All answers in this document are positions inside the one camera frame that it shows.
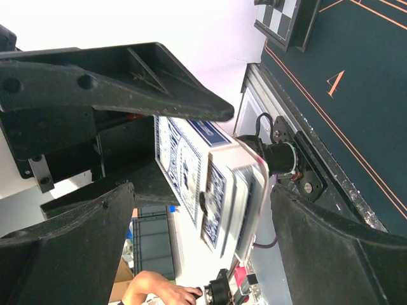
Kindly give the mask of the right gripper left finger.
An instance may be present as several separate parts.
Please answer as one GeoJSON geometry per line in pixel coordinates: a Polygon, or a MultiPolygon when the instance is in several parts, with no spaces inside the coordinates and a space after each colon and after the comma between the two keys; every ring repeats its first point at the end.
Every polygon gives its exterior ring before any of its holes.
{"type": "Polygon", "coordinates": [[[1,237],[1,304],[107,304],[134,203],[127,182],[1,237]]]}

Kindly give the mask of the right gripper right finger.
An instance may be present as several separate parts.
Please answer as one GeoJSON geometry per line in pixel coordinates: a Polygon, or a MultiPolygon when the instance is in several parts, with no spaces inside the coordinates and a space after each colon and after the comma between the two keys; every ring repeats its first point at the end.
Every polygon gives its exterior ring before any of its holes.
{"type": "Polygon", "coordinates": [[[293,304],[406,304],[406,238],[276,185],[272,219],[293,304]]]}

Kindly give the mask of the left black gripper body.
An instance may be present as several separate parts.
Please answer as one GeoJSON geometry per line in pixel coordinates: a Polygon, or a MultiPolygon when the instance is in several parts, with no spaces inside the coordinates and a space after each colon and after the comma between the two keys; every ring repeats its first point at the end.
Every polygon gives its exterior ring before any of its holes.
{"type": "Polygon", "coordinates": [[[154,155],[154,119],[143,114],[62,106],[1,113],[1,130],[17,169],[13,183],[36,183],[31,163],[45,161],[49,186],[91,171],[92,179],[150,159],[154,155]]]}

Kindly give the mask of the blue white card deck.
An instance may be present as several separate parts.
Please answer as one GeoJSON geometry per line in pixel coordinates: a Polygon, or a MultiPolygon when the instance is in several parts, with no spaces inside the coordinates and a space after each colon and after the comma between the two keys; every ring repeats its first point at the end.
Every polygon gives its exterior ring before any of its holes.
{"type": "Polygon", "coordinates": [[[223,263],[245,262],[268,192],[266,162],[215,123],[157,116],[154,124],[155,160],[195,236],[223,263]]]}

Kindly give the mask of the person's hand in background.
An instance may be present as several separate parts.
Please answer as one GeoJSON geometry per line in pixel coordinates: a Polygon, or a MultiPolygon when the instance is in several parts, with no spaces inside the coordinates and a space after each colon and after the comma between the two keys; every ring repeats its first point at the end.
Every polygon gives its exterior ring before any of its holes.
{"type": "Polygon", "coordinates": [[[179,286],[159,273],[141,271],[127,287],[120,304],[196,304],[199,288],[179,286]]]}

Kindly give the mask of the dark grey plastic crate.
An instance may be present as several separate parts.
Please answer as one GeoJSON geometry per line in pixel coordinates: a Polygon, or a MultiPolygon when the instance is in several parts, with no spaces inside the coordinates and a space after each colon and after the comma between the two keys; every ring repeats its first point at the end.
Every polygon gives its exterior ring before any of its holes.
{"type": "Polygon", "coordinates": [[[167,207],[151,205],[137,209],[132,219],[134,274],[154,271],[176,278],[169,233],[167,207]]]}

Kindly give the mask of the black chess piece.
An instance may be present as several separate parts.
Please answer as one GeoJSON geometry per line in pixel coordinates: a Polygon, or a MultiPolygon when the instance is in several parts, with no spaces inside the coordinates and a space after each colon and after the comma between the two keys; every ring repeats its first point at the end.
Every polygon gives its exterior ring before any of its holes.
{"type": "Polygon", "coordinates": [[[276,7],[279,5],[279,0],[254,0],[255,6],[266,5],[271,7],[276,7]]]}

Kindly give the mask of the black white checkerboard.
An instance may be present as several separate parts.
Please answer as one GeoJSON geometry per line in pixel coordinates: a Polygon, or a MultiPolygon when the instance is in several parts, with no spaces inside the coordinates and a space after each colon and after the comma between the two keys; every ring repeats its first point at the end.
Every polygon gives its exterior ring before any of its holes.
{"type": "Polygon", "coordinates": [[[321,0],[279,0],[276,7],[257,7],[255,28],[283,51],[307,48],[321,0]]]}

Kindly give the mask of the green poker table mat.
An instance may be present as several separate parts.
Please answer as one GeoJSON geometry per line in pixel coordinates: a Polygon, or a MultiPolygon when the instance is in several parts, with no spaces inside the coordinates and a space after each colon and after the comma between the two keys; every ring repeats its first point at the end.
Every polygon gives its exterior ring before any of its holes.
{"type": "Polygon", "coordinates": [[[406,2],[322,1],[307,48],[261,62],[389,233],[406,235],[406,2]]]}

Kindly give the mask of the aluminium mounting rail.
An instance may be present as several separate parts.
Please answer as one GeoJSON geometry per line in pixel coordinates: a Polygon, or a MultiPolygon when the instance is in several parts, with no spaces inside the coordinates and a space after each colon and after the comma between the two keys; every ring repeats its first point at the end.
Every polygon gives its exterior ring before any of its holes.
{"type": "Polygon", "coordinates": [[[273,121],[277,116],[286,115],[274,88],[269,84],[259,65],[248,65],[242,89],[242,101],[233,130],[234,135],[254,135],[256,120],[264,112],[267,112],[273,121]]]}

